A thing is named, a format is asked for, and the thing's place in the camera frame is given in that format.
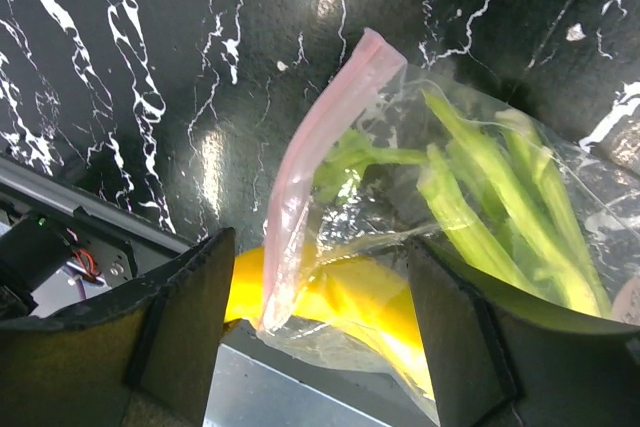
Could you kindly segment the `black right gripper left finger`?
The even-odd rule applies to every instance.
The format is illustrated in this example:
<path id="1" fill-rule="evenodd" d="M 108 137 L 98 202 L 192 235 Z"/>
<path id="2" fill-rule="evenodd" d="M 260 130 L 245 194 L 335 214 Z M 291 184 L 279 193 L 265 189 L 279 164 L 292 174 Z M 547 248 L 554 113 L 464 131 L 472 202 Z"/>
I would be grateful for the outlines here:
<path id="1" fill-rule="evenodd" d="M 96 297 L 3 321 L 2 424 L 201 425 L 234 255 L 224 228 Z"/>

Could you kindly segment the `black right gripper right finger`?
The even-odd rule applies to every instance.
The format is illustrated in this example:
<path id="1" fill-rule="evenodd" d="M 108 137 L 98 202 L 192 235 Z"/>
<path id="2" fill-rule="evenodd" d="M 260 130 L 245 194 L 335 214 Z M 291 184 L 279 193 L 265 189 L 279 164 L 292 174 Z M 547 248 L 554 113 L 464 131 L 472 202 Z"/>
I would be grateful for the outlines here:
<path id="1" fill-rule="evenodd" d="M 638 425 L 638 327 L 542 300 L 424 240 L 405 246 L 441 425 Z"/>

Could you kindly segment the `yellow fake bell pepper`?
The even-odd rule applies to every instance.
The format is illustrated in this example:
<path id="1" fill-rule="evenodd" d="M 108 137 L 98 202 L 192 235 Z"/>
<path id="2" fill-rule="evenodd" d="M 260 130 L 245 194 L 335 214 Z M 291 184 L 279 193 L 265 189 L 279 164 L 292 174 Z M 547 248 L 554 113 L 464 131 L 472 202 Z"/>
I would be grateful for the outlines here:
<path id="1" fill-rule="evenodd" d="M 294 315 L 364 342 L 434 397 L 409 283 L 373 258 L 359 255 L 319 267 Z"/>

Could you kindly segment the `green fake celery stalks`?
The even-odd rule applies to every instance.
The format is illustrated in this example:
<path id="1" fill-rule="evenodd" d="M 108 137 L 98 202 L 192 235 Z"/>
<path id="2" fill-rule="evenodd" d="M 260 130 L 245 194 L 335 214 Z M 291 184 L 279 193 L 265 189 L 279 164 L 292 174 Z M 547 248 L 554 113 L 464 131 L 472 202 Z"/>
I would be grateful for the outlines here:
<path id="1" fill-rule="evenodd" d="M 372 165 L 420 166 L 416 189 L 470 265 L 574 311 L 608 317 L 612 303 L 555 160 L 514 108 L 480 123 L 444 95 L 422 92 L 450 139 L 425 151 L 377 147 L 350 128 L 313 178 L 323 201 L 345 200 Z"/>

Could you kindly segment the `clear zip top bag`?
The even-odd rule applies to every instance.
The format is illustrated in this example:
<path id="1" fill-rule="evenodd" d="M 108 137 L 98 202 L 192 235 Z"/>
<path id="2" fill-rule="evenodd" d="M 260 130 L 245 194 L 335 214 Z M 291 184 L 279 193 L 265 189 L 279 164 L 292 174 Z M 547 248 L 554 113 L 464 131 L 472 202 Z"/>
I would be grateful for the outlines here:
<path id="1" fill-rule="evenodd" d="M 366 30 L 279 167 L 257 332 L 438 426 L 639 422 L 639 178 Z"/>

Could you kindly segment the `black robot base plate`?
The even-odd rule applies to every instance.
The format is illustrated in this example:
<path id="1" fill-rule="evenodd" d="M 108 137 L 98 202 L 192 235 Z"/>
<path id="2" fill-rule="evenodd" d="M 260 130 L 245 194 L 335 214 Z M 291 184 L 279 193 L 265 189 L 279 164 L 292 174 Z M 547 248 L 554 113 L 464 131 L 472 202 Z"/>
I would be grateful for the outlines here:
<path id="1" fill-rule="evenodd" d="M 1 318 L 31 314 L 36 290 L 65 271 L 86 298 L 87 284 L 116 287 L 181 255 L 89 216 L 72 216 L 1 184 Z"/>

